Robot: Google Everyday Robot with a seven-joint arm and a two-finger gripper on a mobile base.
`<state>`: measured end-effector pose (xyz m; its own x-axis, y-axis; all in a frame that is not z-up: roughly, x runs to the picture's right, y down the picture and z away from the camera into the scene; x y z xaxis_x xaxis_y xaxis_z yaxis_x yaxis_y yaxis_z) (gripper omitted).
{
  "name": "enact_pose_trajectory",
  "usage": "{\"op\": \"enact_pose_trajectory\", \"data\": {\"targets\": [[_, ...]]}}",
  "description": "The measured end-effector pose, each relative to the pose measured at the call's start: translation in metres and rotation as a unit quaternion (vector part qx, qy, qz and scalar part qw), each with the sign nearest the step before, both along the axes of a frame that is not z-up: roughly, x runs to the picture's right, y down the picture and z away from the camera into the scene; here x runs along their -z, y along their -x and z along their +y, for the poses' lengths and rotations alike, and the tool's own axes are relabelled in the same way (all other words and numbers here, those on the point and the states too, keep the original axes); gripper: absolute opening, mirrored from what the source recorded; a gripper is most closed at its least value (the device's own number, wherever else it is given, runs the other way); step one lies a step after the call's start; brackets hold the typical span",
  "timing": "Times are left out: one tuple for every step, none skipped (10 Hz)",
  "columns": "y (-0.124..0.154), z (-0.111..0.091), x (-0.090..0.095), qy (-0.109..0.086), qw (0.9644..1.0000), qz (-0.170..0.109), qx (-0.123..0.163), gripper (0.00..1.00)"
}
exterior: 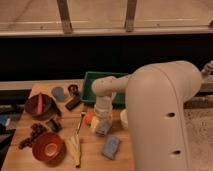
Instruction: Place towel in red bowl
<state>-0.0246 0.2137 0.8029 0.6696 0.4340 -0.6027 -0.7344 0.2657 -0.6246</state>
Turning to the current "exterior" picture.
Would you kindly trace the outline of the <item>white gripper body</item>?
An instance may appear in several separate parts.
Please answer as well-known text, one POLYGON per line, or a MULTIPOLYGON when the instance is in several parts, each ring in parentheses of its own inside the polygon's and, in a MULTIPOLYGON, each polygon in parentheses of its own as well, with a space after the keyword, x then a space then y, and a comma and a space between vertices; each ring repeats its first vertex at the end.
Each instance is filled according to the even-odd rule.
POLYGON ((108 96, 97 97, 94 112, 100 119, 109 119, 112 113, 112 99, 108 96))

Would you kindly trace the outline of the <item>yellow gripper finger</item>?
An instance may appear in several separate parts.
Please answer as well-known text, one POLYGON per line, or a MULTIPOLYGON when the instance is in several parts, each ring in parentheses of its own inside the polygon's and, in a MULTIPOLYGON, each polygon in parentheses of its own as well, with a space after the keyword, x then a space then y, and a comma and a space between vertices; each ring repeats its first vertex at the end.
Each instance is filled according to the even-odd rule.
POLYGON ((96 117, 96 116, 94 116, 94 117, 92 118, 92 121, 91 121, 91 124, 90 124, 90 130, 91 130, 92 133, 94 133, 94 132, 96 131, 96 129, 97 129, 99 123, 100 123, 99 118, 96 117))

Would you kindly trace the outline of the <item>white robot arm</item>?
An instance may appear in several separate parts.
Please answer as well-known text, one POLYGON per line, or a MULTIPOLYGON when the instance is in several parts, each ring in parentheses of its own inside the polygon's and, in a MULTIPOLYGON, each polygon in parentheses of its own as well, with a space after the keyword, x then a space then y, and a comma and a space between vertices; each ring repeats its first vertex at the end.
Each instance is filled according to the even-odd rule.
POLYGON ((95 113, 110 113, 110 96, 123 92, 135 170, 192 171, 184 103, 201 83, 201 72, 187 61, 149 64, 120 78, 99 78, 92 83, 95 113))

